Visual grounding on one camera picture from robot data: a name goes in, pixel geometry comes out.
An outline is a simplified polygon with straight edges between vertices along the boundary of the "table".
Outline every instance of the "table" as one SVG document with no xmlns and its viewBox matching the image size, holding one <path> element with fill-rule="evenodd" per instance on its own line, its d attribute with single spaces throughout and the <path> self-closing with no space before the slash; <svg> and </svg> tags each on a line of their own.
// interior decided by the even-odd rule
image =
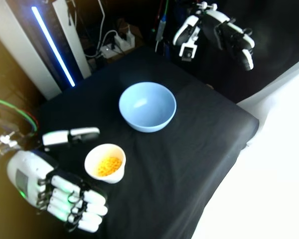
<svg viewBox="0 0 299 239">
<path fill-rule="evenodd" d="M 160 83 L 175 95 L 176 114 L 159 132 L 137 132 L 120 115 L 121 93 L 141 81 Z M 100 129 L 96 143 L 60 152 L 57 159 L 63 169 L 107 193 L 109 212 L 98 232 L 72 234 L 101 239 L 190 239 L 205 205 L 259 124 L 147 47 L 48 101 L 39 119 L 41 133 Z M 117 144 L 126 153 L 125 175 L 117 184 L 91 179 L 84 170 L 85 156 L 102 143 Z"/>
</svg>

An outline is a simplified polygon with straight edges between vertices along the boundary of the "blue bowl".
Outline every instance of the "blue bowl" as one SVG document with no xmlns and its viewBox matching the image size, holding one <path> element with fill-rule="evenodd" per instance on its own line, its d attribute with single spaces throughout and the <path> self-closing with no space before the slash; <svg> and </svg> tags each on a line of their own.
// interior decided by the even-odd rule
<svg viewBox="0 0 299 239">
<path fill-rule="evenodd" d="M 119 108 L 132 128 L 150 133 L 161 130 L 171 121 L 176 112 L 176 100 L 165 86 L 141 82 L 123 92 Z"/>
</svg>

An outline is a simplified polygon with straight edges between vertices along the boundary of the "bowl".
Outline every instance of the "bowl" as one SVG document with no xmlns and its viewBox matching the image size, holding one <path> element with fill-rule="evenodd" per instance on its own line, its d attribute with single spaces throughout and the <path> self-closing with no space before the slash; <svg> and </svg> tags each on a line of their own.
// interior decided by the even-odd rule
<svg viewBox="0 0 299 239">
<path fill-rule="evenodd" d="M 122 161 L 121 166 L 112 174 L 107 176 L 98 176 L 97 168 L 102 160 L 107 157 L 115 157 Z M 124 176 L 126 156 L 124 151 L 115 144 L 101 144 L 93 148 L 85 158 L 85 171 L 94 179 L 102 180 L 107 183 L 117 183 Z"/>
<path fill-rule="evenodd" d="M 176 99 L 165 86 L 141 82 L 123 92 L 119 108 L 132 128 L 150 133 L 161 130 L 171 121 L 176 112 Z"/>
</svg>

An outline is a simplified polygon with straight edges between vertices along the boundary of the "power strip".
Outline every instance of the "power strip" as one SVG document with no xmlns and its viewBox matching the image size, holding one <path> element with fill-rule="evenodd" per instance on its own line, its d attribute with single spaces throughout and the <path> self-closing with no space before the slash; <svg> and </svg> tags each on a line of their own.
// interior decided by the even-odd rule
<svg viewBox="0 0 299 239">
<path fill-rule="evenodd" d="M 113 56 L 122 54 L 122 51 L 125 52 L 125 51 L 131 50 L 132 48 L 134 48 L 135 47 L 135 36 L 130 31 L 126 35 L 127 35 L 126 41 L 118 35 L 116 35 L 114 37 L 114 40 L 115 40 L 114 49 L 112 49 L 112 44 L 102 46 L 100 48 L 100 51 L 102 52 L 103 57 L 106 59 L 109 59 Z"/>
</svg>

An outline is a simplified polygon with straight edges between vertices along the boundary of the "green wire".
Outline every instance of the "green wire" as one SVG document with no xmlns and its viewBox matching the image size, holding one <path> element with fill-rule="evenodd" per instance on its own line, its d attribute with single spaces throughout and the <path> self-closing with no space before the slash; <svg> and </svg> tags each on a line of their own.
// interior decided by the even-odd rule
<svg viewBox="0 0 299 239">
<path fill-rule="evenodd" d="M 164 12 L 164 15 L 166 15 L 166 13 L 167 13 L 167 8 L 168 8 L 168 2 L 169 2 L 169 0 L 167 0 L 167 1 L 166 1 L 166 5 L 165 5 L 165 12 Z"/>
<path fill-rule="evenodd" d="M 29 123 L 32 125 L 32 127 L 34 128 L 34 131 L 37 132 L 38 130 L 38 127 L 36 126 L 36 123 L 33 121 L 33 119 L 28 116 L 25 112 L 23 112 L 22 110 L 18 109 L 17 107 L 15 107 L 14 105 L 6 102 L 6 101 L 3 101 L 3 100 L 0 100 L 0 104 L 4 105 L 4 106 L 7 106 L 9 108 L 12 108 L 14 109 L 15 111 L 17 111 L 19 114 L 21 114 L 24 118 L 26 118 Z"/>
</svg>

